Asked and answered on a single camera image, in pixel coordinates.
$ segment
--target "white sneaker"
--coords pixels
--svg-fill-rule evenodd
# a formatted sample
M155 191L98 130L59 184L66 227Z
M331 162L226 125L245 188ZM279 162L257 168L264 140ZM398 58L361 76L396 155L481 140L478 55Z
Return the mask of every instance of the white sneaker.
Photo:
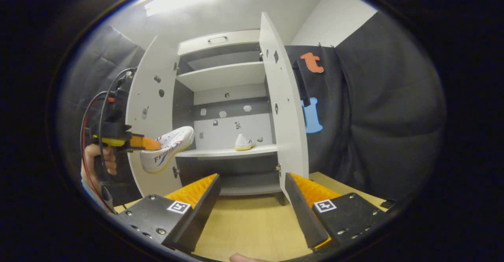
M255 147L256 143L252 139L247 139L242 134L238 135L236 142L234 143L234 149L236 151L245 151L252 147Z
M140 151L140 161L144 170L152 174L163 172L175 154L193 143L194 134L192 127L183 126L156 138L156 141L161 143L160 150Z

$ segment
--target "red cable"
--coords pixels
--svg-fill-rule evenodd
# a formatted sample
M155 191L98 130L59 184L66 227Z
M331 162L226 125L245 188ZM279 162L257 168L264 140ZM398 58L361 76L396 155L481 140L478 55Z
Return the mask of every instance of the red cable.
M86 170L86 175L88 176L88 180L91 184L91 187L93 188L93 191L95 192L95 194L98 196L98 198L101 200L101 202L103 203L103 205L112 213L115 213L110 207L108 207L108 205L105 203L105 201L103 200L103 198L101 197L101 195L98 194L98 191L96 190L96 187L94 186L93 184L93 181L91 180L91 176L89 175L89 171L88 171L88 164L87 164L87 161L86 161L86 124L88 122L88 115L89 115L89 112L91 111L91 108L94 106L94 104L96 103L98 99L95 99L93 100L93 102L91 103L91 105L89 106L89 109L88 109L88 112L86 113L86 115L84 116L84 122L83 122L83 131L82 131L82 147L83 147L83 164L84 164L84 170Z

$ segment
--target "hand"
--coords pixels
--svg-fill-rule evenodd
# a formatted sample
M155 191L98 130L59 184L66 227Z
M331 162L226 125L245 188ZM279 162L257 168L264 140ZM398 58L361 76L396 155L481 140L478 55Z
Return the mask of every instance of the hand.
M91 181L93 182L96 191L99 196L101 196L101 185L98 181L98 176L96 175L95 166L94 166L94 157L100 155L100 147L97 144L91 144L84 149L84 156L86 157L86 164L88 167L89 176ZM117 174L117 164L115 163L115 156L112 147L104 147L103 148L103 156L105 158L105 166L107 168L107 172L112 175ZM81 177L84 183L91 185L86 174L86 170L84 169L84 163L81 163Z
M231 257L229 257L229 261L230 262L268 262L268 261L262 260L262 259L249 258L249 257L243 256L239 253L235 253L235 254L231 255Z

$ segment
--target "drawer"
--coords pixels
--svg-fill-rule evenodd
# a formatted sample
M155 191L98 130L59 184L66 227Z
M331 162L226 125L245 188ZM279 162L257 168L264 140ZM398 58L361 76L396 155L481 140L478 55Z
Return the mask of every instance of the drawer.
M181 42L177 54L182 56L205 49L257 42L259 29L224 32Z

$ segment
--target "table surface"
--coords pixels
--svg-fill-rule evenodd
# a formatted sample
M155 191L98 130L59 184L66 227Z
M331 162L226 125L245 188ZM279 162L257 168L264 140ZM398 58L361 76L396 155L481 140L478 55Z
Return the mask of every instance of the table surface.
M341 195L355 192L379 209L385 200L360 192L343 183L315 172L309 175ZM137 201L125 204L128 208ZM275 196L220 196L193 252L214 260L229 261L234 253L279 261L311 253L299 228L294 209L287 200L281 206ZM115 207L122 212L123 207Z

